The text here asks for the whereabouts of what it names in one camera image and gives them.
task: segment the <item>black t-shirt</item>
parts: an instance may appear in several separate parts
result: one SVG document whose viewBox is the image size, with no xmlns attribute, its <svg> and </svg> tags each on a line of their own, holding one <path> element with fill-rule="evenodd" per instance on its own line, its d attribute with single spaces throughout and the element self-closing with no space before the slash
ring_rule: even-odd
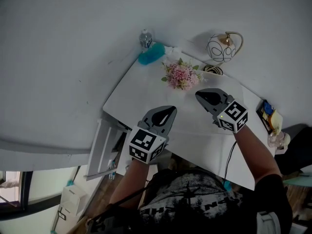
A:
<svg viewBox="0 0 312 234">
<path fill-rule="evenodd" d="M 193 170 L 147 191 L 145 205 L 138 214 L 127 214 L 127 224 L 134 233 L 148 234 L 256 233 L 259 213 L 275 213 L 281 233 L 289 233 L 292 210 L 280 176 L 266 176 L 254 192 L 242 195 L 226 191 L 214 176 Z"/>
</svg>

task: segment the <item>gold lamp arm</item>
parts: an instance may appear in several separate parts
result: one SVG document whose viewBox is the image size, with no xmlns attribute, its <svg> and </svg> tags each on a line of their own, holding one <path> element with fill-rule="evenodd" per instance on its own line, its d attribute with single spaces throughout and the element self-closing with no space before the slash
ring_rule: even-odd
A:
<svg viewBox="0 0 312 234">
<path fill-rule="evenodd" d="M 234 55 L 234 56 L 236 56 L 236 54 L 240 51 L 240 49 L 242 48 L 242 46 L 243 46 L 243 44 L 244 44 L 244 38 L 243 38 L 243 36 L 242 36 L 240 33 L 238 33 L 238 32 L 227 31 L 227 32 L 225 32 L 225 33 L 226 33 L 226 34 L 235 34 L 235 35 L 238 35 L 238 36 L 241 38 L 240 46 L 239 46 L 238 50 L 235 52 L 235 55 Z"/>
</svg>

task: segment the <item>forearm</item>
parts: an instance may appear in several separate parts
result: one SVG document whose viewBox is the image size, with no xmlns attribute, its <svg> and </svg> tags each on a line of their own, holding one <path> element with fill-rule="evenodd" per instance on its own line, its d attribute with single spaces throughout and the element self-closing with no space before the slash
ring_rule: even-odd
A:
<svg viewBox="0 0 312 234">
<path fill-rule="evenodd" d="M 281 175 L 270 151 L 248 126 L 244 126 L 234 136 L 256 183 L 270 174 Z"/>
<path fill-rule="evenodd" d="M 144 188 L 148 170 L 149 165 L 134 159 L 131 162 L 125 176 L 116 187 L 110 199 L 110 204 L 114 204 L 136 192 L 137 190 Z M 137 209 L 141 196 L 142 194 L 128 200 L 127 202 L 124 202 L 121 204 L 121 206 L 129 209 Z"/>
</svg>

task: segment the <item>white table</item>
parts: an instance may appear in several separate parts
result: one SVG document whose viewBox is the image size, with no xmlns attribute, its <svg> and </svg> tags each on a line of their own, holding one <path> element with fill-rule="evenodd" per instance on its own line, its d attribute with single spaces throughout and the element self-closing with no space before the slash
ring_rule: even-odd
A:
<svg viewBox="0 0 312 234">
<path fill-rule="evenodd" d="M 181 54 L 180 57 L 183 61 L 191 60 L 192 64 L 199 65 L 199 68 L 205 65 L 185 54 Z M 165 93 L 170 88 L 160 80 L 165 76 L 164 70 L 161 69 L 163 59 L 147 66 L 136 61 L 110 95 L 103 110 L 132 128 L 148 110 L 167 105 Z M 178 108 L 175 122 L 169 133 L 170 141 L 167 149 L 199 167 L 224 177 L 226 161 L 235 142 L 234 136 L 229 131 L 212 125 L 212 116 L 195 98 L 196 91 L 203 87 L 214 87 L 215 82 L 210 82 L 211 80 L 214 81 L 214 78 L 187 93 L 186 103 Z M 218 83 L 216 87 L 224 89 L 234 98 L 244 100 L 249 108 L 247 125 L 274 155 L 274 149 L 267 145 L 267 132 L 255 112 L 261 99 L 227 76 L 218 76 L 216 80 Z M 226 179 L 251 190 L 254 189 L 253 176 L 237 145 L 229 163 Z"/>
</svg>

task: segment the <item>clear water bottle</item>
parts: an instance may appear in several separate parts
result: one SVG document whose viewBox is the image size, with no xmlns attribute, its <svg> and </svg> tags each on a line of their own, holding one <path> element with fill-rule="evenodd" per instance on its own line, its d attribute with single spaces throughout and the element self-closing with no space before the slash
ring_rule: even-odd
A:
<svg viewBox="0 0 312 234">
<path fill-rule="evenodd" d="M 147 31 L 147 29 L 143 29 L 139 39 L 140 39 L 140 44 L 142 47 L 142 52 L 147 51 L 149 49 L 149 47 L 151 46 L 152 41 L 153 41 L 152 34 L 149 33 Z"/>
<path fill-rule="evenodd" d="M 114 169 L 114 168 L 116 168 L 116 163 L 115 163 L 115 161 L 112 161 L 110 169 Z M 116 172 L 113 172 L 113 173 L 108 175 L 108 178 L 111 179 L 111 180 L 114 180 L 115 175 L 116 175 Z"/>
</svg>

